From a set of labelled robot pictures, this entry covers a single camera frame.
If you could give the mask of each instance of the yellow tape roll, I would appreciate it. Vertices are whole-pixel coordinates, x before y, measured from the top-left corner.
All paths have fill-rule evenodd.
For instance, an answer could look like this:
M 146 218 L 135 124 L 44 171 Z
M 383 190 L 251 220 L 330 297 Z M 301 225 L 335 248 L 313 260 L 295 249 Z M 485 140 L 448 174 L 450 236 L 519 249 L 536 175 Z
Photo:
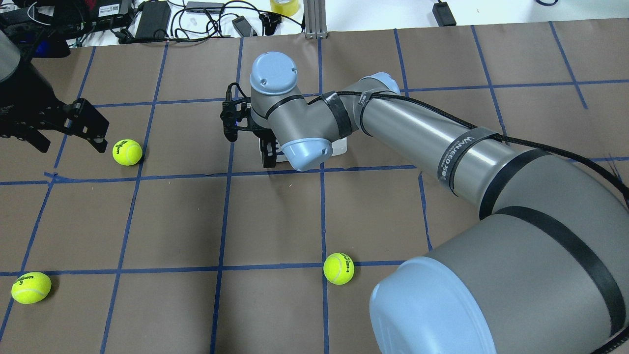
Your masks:
M 292 16 L 299 10 L 299 0 L 270 0 L 271 11 Z

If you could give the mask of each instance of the light blue joint cap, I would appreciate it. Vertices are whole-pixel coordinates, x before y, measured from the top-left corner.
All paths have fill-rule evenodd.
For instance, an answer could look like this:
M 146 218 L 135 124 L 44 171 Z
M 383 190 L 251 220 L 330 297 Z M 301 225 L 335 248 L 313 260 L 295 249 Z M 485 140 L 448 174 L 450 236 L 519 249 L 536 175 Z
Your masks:
M 332 143 L 323 138 L 297 139 L 282 145 L 282 152 L 297 171 L 319 168 L 332 156 Z
M 254 90 L 269 96 L 288 93 L 297 86 L 297 65 L 284 53 L 260 54 L 253 62 L 249 82 Z
M 369 314 L 383 354 L 496 354 L 474 296 L 432 258 L 408 260 L 376 285 Z
M 383 83 L 385 86 L 387 86 L 387 88 L 389 88 L 391 91 L 397 94 L 400 94 L 398 83 L 395 82 L 395 80 L 391 77 L 391 75 L 387 74 L 386 72 L 377 72 L 373 75 L 365 76 L 362 79 L 367 79 L 367 78 L 376 79 L 380 81 L 381 83 Z

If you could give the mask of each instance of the tennis ball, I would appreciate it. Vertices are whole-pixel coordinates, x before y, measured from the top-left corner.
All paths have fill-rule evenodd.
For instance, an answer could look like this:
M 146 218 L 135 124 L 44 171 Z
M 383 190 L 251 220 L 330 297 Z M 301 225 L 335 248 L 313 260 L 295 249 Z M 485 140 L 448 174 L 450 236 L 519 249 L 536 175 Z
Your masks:
M 323 263 L 323 274 L 335 285 L 343 285 L 353 277 L 353 261 L 345 253 L 333 253 Z
M 123 166 L 131 166 L 142 158 L 142 146 L 137 141 L 123 139 L 114 145 L 111 151 L 114 160 Z
M 43 300 L 51 286 L 48 275 L 33 271 L 22 275 L 13 283 L 11 296 L 20 304 L 33 304 Z

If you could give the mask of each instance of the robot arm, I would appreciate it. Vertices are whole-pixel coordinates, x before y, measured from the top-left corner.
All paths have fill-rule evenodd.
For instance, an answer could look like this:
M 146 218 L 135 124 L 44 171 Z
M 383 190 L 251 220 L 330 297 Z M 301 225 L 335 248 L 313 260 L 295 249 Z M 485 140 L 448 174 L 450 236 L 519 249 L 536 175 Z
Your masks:
M 87 140 L 98 152 L 107 148 L 109 122 L 83 98 L 66 105 L 50 84 L 0 31 L 0 137 L 25 140 L 41 152 L 50 141 L 40 130 L 56 130 Z
M 476 226 L 376 286 L 370 315 L 383 353 L 586 354 L 626 339 L 629 214 L 589 175 L 400 96 L 383 73 L 307 103 L 294 62 L 271 52 L 254 62 L 250 83 L 240 111 L 231 94 L 224 102 L 230 141 L 237 130 L 263 131 L 306 171 L 361 130 L 479 210 Z M 249 125 L 237 127 L 244 117 Z

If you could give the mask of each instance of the barcode label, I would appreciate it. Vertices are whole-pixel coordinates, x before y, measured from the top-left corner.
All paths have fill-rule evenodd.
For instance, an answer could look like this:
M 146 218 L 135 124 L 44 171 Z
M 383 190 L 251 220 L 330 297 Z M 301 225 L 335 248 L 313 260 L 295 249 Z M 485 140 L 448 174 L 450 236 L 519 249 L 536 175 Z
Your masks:
M 98 9 L 98 17 L 109 16 L 112 14 L 118 14 L 118 10 L 120 9 L 120 5 L 107 5 L 101 6 Z

